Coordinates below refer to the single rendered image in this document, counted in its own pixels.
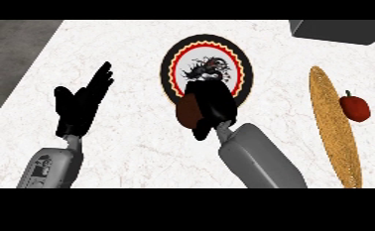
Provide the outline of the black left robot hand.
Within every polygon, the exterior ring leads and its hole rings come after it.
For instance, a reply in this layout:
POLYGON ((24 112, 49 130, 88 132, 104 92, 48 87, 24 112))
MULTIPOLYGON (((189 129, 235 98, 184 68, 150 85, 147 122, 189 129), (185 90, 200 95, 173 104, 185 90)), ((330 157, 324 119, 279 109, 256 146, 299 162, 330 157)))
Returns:
POLYGON ((98 69, 88 86, 73 93, 64 86, 55 88, 57 112, 61 116, 57 136, 86 135, 91 130, 98 107, 114 83, 111 63, 107 61, 98 69))

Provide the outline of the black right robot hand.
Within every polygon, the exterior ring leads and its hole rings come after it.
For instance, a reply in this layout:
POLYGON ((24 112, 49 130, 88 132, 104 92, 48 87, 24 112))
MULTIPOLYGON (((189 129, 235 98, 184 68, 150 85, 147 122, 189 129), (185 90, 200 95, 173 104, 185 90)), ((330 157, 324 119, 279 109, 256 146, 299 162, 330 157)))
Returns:
POLYGON ((231 121, 237 123, 238 104, 226 83, 220 80, 197 80, 186 85, 186 94, 194 94, 203 117, 192 130, 195 139, 204 141, 212 129, 231 121))

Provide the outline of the brown cupcake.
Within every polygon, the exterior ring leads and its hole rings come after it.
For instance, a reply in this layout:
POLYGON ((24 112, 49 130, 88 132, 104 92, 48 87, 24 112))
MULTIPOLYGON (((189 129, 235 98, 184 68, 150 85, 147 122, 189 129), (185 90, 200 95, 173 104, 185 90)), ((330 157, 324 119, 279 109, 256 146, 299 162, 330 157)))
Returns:
POLYGON ((184 127, 197 128, 198 121, 204 118, 194 93, 186 94, 176 105, 176 118, 184 127))

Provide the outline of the black red patterned plate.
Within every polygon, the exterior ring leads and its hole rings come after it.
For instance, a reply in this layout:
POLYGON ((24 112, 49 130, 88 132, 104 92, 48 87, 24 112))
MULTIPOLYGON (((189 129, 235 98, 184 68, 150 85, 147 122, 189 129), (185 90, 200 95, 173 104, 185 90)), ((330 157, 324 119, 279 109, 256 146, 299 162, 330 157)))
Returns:
POLYGON ((254 84, 251 61, 228 39, 195 35, 170 48, 161 63, 160 80, 173 104, 184 97, 191 81, 220 80, 231 89, 237 104, 243 105, 254 84))

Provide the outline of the red bell pepper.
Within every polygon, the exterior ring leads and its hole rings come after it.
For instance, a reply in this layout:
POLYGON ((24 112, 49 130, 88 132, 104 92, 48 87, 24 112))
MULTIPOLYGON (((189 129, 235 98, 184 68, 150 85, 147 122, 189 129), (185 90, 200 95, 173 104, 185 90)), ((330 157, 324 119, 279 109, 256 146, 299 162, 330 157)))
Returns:
POLYGON ((361 97, 352 95, 350 91, 346 91, 346 95, 340 98, 340 106, 350 120, 364 122, 370 119, 370 105, 361 97))

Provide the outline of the dark grey appliance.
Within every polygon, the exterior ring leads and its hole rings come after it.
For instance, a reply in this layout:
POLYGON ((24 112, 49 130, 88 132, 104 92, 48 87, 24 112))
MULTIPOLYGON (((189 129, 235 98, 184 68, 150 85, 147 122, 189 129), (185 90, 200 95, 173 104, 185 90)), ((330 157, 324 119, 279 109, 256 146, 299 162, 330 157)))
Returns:
POLYGON ((291 35, 321 41, 371 45, 375 43, 375 20, 290 20, 291 35))

